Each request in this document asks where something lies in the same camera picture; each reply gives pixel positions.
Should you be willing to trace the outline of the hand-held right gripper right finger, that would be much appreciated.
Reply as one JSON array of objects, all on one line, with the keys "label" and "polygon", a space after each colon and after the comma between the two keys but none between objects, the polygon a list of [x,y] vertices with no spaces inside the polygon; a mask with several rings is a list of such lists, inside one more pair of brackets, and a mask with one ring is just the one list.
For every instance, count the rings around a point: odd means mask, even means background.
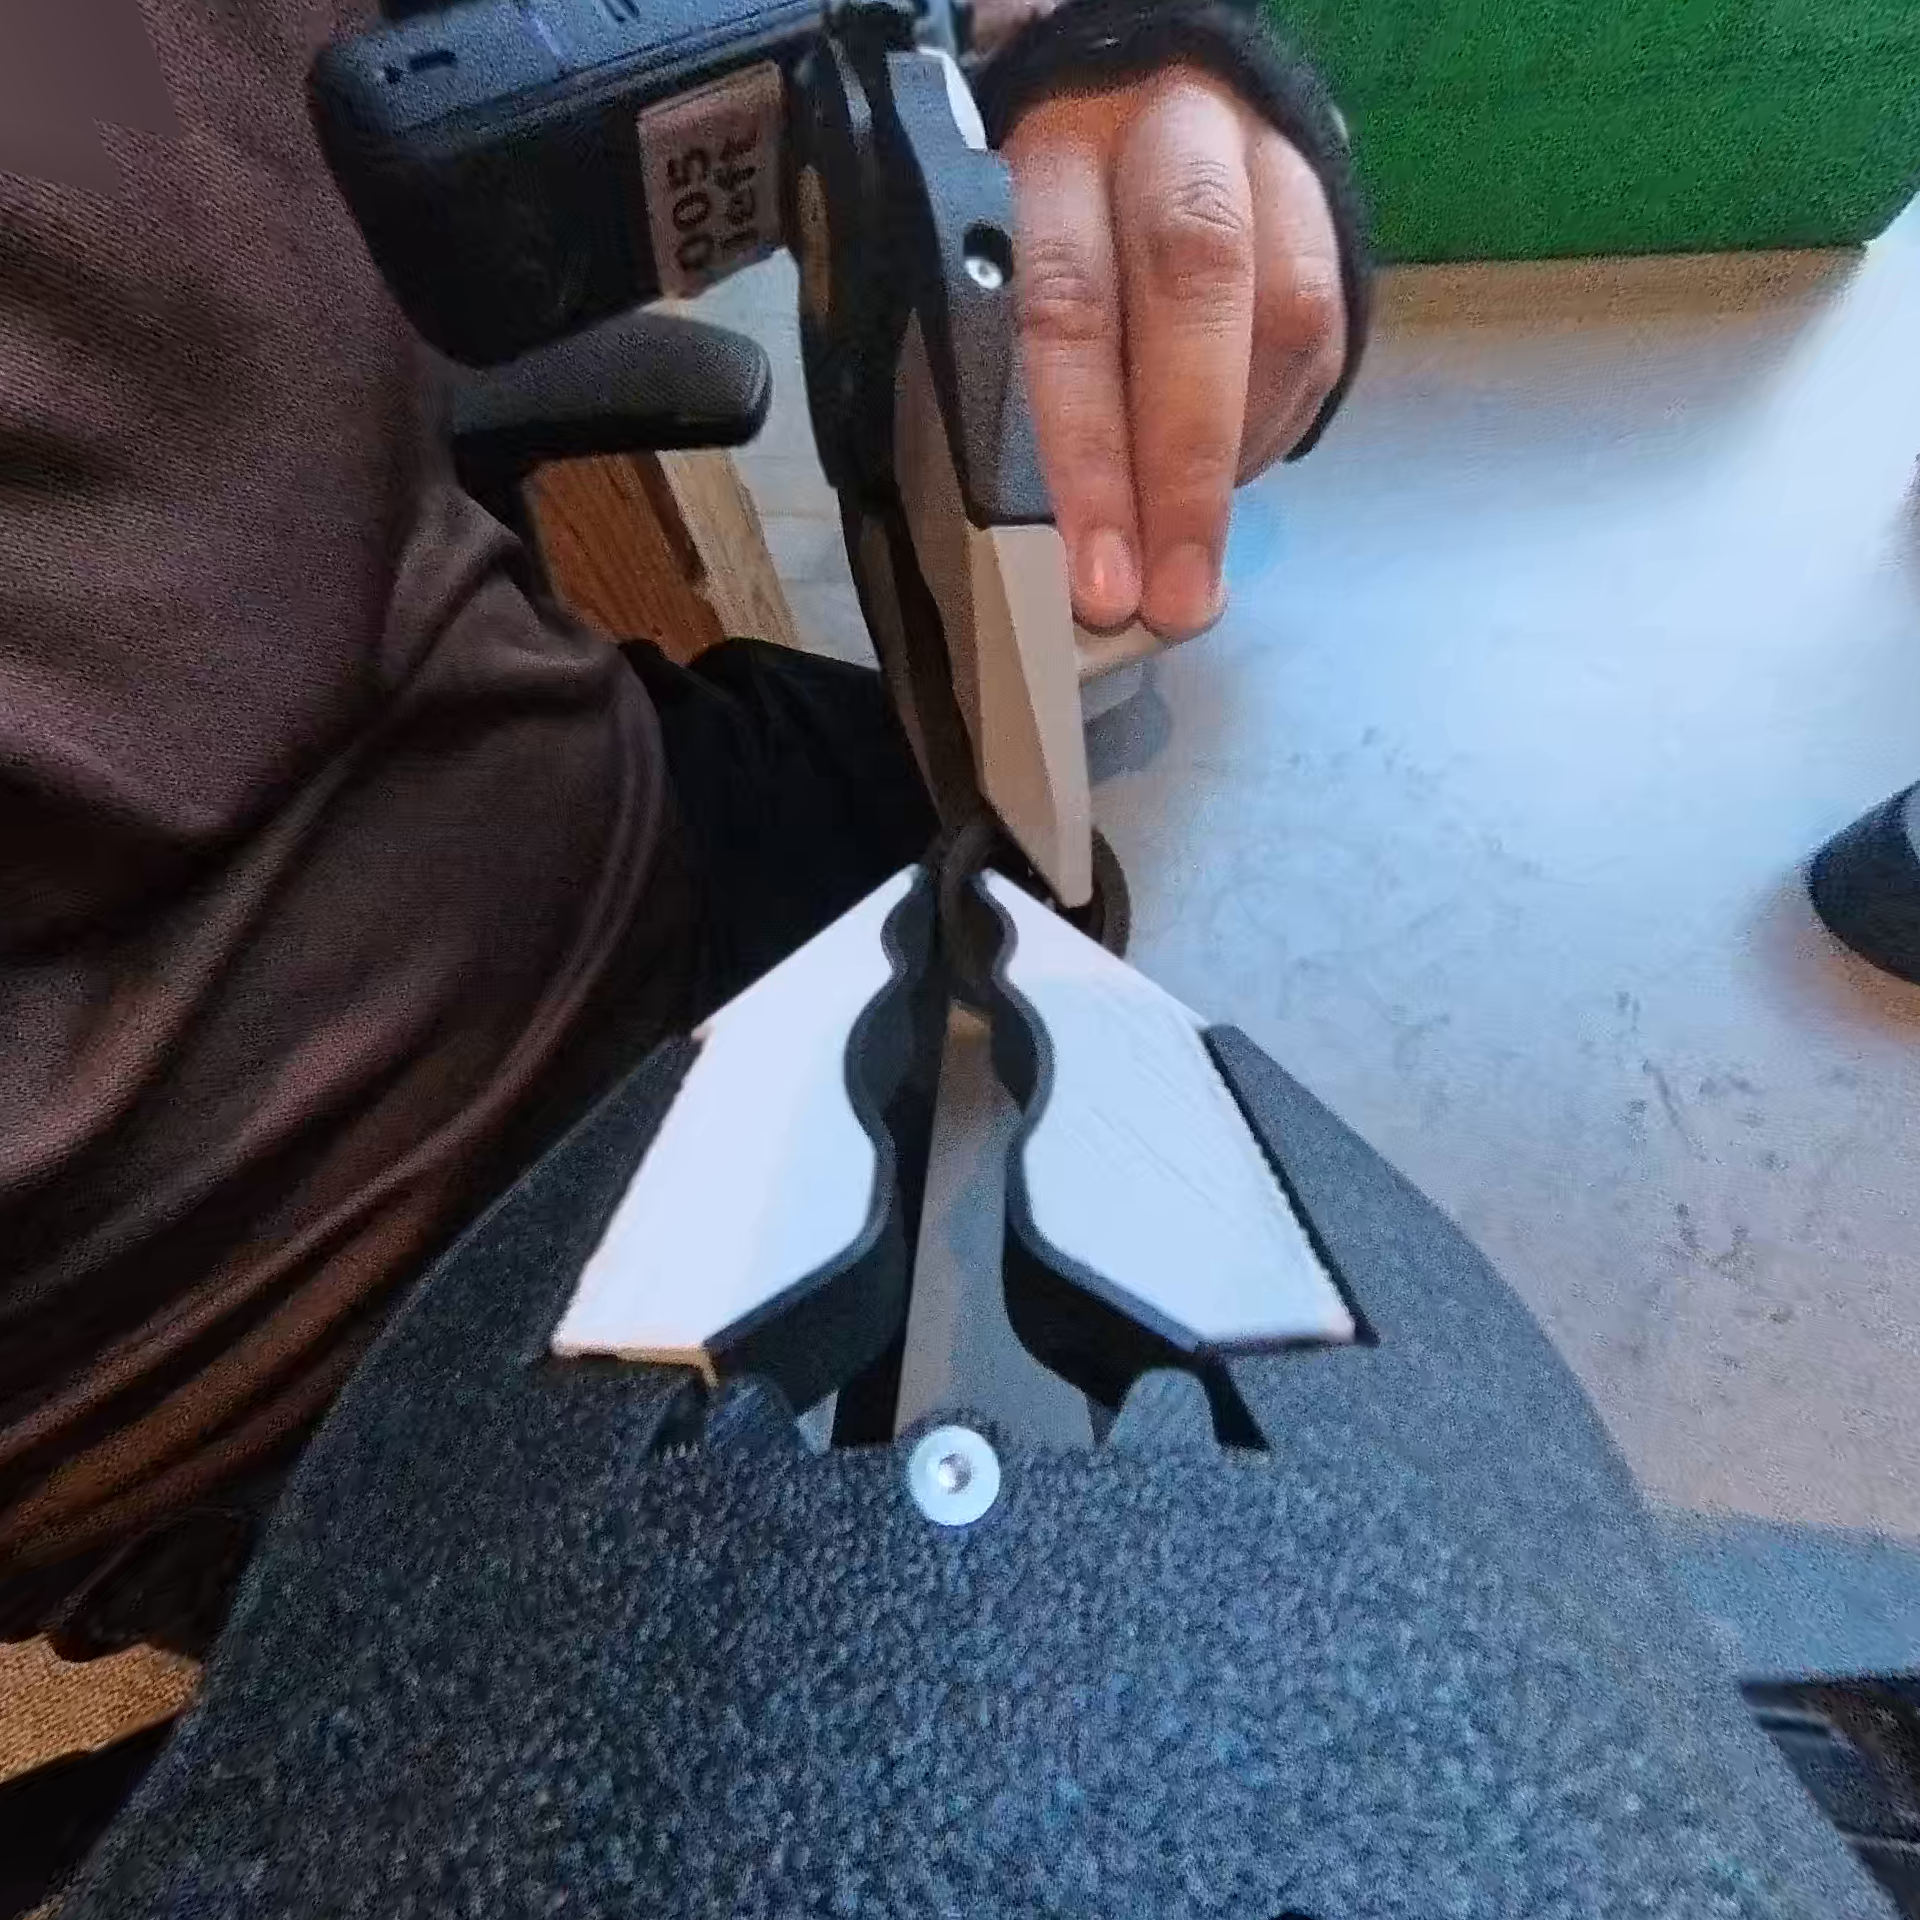
[{"label": "hand-held right gripper right finger", "polygon": [[1044,1272],[1182,1355],[1355,1343],[1203,1020],[1007,878],[977,896],[1001,931],[1001,1075],[1022,1084],[1007,1204]]}]

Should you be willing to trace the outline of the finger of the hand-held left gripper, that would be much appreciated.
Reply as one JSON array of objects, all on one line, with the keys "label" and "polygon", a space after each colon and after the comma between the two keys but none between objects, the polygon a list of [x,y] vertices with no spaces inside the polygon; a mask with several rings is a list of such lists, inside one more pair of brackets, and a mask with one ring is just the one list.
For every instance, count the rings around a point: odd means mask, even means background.
[{"label": "finger of the hand-held left gripper", "polygon": [[1094,817],[1068,554],[1050,525],[968,516],[920,324],[899,364],[899,493],[931,591],[973,785],[1057,905],[1094,897]]}]

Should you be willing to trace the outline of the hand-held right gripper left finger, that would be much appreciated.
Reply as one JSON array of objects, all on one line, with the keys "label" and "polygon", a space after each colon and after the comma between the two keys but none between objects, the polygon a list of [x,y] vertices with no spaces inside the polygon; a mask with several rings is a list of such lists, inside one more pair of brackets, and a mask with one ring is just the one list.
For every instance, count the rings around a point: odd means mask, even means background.
[{"label": "hand-held right gripper left finger", "polygon": [[853,1035],[906,985],[888,925],[924,906],[924,869],[899,872],[694,1032],[555,1358],[745,1371],[752,1331],[851,1275],[881,1211],[881,1122],[856,1108]]}]

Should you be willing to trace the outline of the black toy car wheel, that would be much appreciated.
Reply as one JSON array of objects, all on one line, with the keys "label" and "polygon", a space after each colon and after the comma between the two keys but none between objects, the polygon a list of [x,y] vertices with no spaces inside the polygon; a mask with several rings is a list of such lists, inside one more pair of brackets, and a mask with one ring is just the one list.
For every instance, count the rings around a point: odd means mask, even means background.
[{"label": "black toy car wheel", "polygon": [[982,878],[1004,878],[1041,906],[1072,925],[1114,956],[1123,956],[1131,940],[1131,893],[1114,848],[1097,829],[1090,842],[1090,897],[1080,906],[1063,905],[1041,869],[989,816],[977,811],[960,826],[942,829],[924,850],[924,869],[937,890],[937,915],[942,964],[952,998],[986,1016],[989,982],[1001,951],[1001,933],[989,906],[977,897]]},{"label": "black toy car wheel", "polygon": [[1807,896],[1834,943],[1918,988],[1918,783],[1814,854]]}]

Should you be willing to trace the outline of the toy brick car chassis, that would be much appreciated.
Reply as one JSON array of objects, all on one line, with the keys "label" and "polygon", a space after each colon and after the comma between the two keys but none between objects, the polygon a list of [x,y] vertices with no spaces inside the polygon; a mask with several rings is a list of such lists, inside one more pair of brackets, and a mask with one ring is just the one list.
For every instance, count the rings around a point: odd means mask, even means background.
[{"label": "toy brick car chassis", "polygon": [[1745,1681],[1742,1699],[1856,1859],[1918,1914],[1918,1675]]}]

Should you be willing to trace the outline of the grey desk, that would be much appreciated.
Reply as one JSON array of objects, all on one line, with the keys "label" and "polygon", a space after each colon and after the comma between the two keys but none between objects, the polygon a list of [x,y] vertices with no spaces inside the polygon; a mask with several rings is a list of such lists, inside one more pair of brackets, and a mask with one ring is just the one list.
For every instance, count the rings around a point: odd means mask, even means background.
[{"label": "grey desk", "polygon": [[1918,989],[1804,896],[1915,777],[1918,207],[1386,274],[1094,733],[1137,967],[1506,1272],[1757,1676],[1918,1669]]}]

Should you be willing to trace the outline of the person's left hand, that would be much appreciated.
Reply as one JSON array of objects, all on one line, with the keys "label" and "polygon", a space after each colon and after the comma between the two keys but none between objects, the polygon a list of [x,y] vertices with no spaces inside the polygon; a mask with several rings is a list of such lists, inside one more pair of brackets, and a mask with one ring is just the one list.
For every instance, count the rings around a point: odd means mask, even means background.
[{"label": "person's left hand", "polygon": [[1189,641],[1220,617],[1235,490],[1296,454],[1351,343],[1306,156],[1192,63],[1022,111],[1028,408],[1090,631]]}]

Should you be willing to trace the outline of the person in brown shirt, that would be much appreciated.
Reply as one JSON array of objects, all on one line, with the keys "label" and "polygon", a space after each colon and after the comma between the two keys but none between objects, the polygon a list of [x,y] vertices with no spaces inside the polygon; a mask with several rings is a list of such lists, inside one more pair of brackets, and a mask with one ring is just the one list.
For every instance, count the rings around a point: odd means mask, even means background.
[{"label": "person in brown shirt", "polygon": [[691,869],[700,1023],[933,850],[942,820],[878,668],[726,638],[622,650],[657,714]]}]

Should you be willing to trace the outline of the person's brown shirt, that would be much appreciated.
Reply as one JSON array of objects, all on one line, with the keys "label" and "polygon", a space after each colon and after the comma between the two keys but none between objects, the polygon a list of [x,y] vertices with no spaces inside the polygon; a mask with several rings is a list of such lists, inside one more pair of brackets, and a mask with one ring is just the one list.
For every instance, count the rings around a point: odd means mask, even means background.
[{"label": "person's brown shirt", "polygon": [[136,2],[4,176],[4,1580],[288,1453],[691,897],[308,124],[349,7]]}]

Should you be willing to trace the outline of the green plastic bin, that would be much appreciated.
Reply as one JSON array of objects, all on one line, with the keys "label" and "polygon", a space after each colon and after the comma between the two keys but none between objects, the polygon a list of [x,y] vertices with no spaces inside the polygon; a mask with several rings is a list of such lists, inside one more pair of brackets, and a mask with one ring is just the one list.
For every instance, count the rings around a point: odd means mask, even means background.
[{"label": "green plastic bin", "polygon": [[1918,194],[1915,2],[1266,2],[1385,263],[1856,250]]}]

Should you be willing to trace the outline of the wooden frame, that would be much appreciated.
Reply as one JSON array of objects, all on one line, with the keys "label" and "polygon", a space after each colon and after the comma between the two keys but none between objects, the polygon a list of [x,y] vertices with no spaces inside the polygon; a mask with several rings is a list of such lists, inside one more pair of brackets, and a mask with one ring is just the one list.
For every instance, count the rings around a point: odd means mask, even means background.
[{"label": "wooden frame", "polygon": [[728,638],[801,650],[763,516],[728,450],[539,465],[523,497],[566,611],[613,641],[694,660]]}]

